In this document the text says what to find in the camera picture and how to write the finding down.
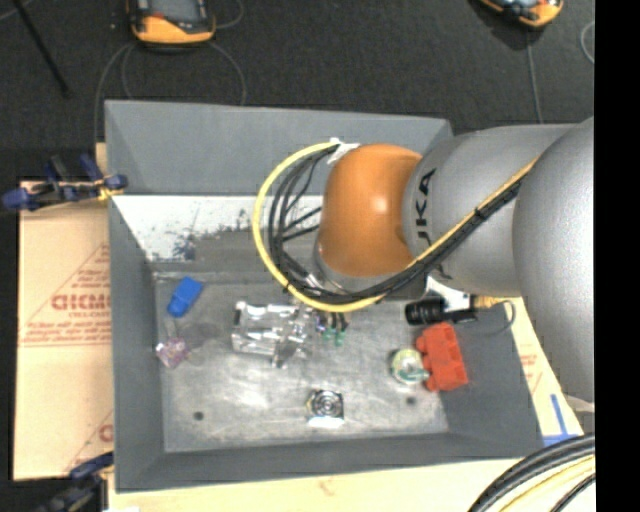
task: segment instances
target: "gray bin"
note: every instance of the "gray bin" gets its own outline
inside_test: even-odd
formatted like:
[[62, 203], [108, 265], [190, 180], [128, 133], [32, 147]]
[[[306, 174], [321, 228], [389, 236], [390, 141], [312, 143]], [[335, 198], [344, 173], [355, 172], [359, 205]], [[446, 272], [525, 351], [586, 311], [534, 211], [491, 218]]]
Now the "gray bin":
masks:
[[[109, 212], [119, 491], [519, 457], [542, 447], [501, 308], [457, 328], [470, 383], [437, 394], [419, 388], [410, 401], [385, 372], [388, 352], [420, 332], [400, 301], [355, 313], [344, 347], [320, 343], [285, 369], [231, 349], [235, 301], [285, 300], [247, 231], [247, 207], [266, 174], [334, 136], [425, 153], [451, 136], [446, 121], [138, 101], [107, 102], [106, 121], [109, 172], [130, 179]], [[324, 171], [312, 195], [322, 192]], [[298, 249], [311, 246], [301, 240]], [[184, 275], [205, 288], [181, 321], [208, 333], [193, 360], [168, 370], [153, 347], [167, 335], [164, 309]], [[303, 402], [314, 386], [343, 393], [345, 428], [308, 429]]]

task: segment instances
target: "black floor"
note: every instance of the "black floor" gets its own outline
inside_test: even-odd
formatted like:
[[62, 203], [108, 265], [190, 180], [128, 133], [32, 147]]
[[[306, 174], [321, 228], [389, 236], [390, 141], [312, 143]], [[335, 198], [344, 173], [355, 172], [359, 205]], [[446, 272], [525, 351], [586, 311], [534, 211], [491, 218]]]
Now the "black floor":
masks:
[[[240, 103], [234, 63], [247, 105], [433, 116], [455, 133], [594, 114], [594, 0], [566, 0], [540, 32], [478, 0], [242, 1], [243, 18], [218, 32], [217, 50], [162, 55], [125, 46], [134, 38], [123, 0], [23, 0], [71, 89], [64, 98], [12, 0], [0, 0], [0, 192], [42, 175], [53, 153], [73, 159], [93, 148], [104, 97]], [[221, 24], [239, 12], [236, 0], [215, 5]], [[16, 236], [15, 217], [0, 215], [2, 481], [10, 477]], [[20, 510], [7, 503], [0, 496], [1, 510]]]

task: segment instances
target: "cable bundle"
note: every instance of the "cable bundle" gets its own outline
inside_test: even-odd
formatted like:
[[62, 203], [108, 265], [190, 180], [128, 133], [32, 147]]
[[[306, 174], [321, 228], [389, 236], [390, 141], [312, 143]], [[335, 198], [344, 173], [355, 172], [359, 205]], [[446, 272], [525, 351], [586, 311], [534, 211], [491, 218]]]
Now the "cable bundle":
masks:
[[511, 510], [519, 501], [534, 493], [547, 492], [552, 484], [581, 480], [556, 503], [550, 512], [560, 512], [575, 496], [595, 481], [595, 435], [587, 434], [551, 445], [520, 461], [505, 471], [478, 497], [469, 512], [486, 512], [509, 493], [533, 478], [561, 468], [533, 487], [520, 492], [500, 510]]
[[[319, 160], [334, 153], [340, 142], [324, 142], [304, 148], [281, 162], [267, 177], [260, 188], [252, 216], [252, 233], [258, 254], [275, 279], [294, 297], [320, 311], [347, 313], [370, 306], [394, 293], [419, 276], [431, 272], [444, 258], [454, 251], [475, 229], [516, 197], [522, 179], [534, 161], [520, 169], [493, 194], [467, 214], [458, 224], [431, 244], [403, 271], [369, 288], [347, 292], [339, 287], [326, 288], [312, 276], [284, 248], [285, 242], [314, 231], [318, 225], [292, 232], [312, 215], [312, 210], [296, 220], [287, 220], [292, 209], [308, 190], [313, 172]], [[262, 208], [268, 191], [276, 180], [285, 175], [276, 188], [267, 224], [265, 247], [261, 234]], [[302, 188], [296, 192], [299, 183]]]

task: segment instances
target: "red plastic block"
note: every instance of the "red plastic block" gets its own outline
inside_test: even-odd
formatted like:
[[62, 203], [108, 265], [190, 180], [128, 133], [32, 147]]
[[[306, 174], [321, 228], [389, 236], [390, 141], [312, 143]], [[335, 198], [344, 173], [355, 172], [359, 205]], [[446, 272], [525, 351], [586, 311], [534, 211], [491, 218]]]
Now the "red plastic block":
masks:
[[416, 340], [422, 365], [431, 373], [425, 385], [430, 391], [451, 391], [469, 382], [453, 326], [440, 322], [422, 331]]

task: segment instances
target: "green component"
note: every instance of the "green component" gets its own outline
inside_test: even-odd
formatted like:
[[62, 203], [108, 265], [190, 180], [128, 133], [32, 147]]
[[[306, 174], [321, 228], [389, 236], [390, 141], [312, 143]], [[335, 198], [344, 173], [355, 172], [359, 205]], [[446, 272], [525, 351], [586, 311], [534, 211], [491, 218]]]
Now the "green component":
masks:
[[344, 339], [347, 337], [346, 333], [344, 331], [339, 332], [336, 334], [336, 338], [334, 341], [334, 344], [336, 347], [341, 347], [342, 345], [344, 345]]
[[327, 327], [322, 333], [322, 339], [324, 341], [331, 341], [336, 337], [336, 330], [333, 327]]

